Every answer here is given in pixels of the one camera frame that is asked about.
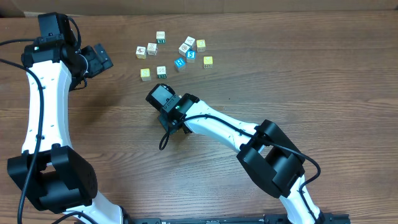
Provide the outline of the yellow top wooden block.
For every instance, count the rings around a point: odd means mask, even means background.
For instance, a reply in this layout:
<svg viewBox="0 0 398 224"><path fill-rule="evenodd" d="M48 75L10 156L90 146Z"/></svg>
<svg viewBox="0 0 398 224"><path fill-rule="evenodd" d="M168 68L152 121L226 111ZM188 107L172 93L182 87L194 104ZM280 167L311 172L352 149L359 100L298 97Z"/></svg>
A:
<svg viewBox="0 0 398 224"><path fill-rule="evenodd" d="M143 82L151 81L150 69L143 68L140 70L140 77Z"/></svg>

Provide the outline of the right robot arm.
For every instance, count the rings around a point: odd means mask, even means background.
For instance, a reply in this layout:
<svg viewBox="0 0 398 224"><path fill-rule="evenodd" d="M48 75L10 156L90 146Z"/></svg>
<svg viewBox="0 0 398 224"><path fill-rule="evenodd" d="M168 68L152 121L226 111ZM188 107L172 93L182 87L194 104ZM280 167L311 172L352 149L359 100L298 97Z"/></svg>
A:
<svg viewBox="0 0 398 224"><path fill-rule="evenodd" d="M325 221L306 188L319 177L321 168L301 153L278 125L269 120L256 124L234 119L192 94L177 95L164 83L157 84L146 101L160 113L158 119L165 129L160 150L179 129L213 138L234 150L250 179L282 202L289 222Z"/></svg>

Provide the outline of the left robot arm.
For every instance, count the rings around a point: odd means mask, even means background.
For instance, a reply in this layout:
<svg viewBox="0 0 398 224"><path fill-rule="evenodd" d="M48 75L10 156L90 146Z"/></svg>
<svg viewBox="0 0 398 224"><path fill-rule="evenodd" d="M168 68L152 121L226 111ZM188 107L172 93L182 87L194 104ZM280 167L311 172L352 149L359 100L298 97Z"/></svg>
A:
<svg viewBox="0 0 398 224"><path fill-rule="evenodd" d="M21 190L21 202L51 211L61 220L131 223L122 207L98 190L93 166L72 147L68 95L112 67L102 45L83 47L75 21L57 12L38 17L40 36L29 39L20 68L30 85L29 122L20 156L7 173Z"/></svg>

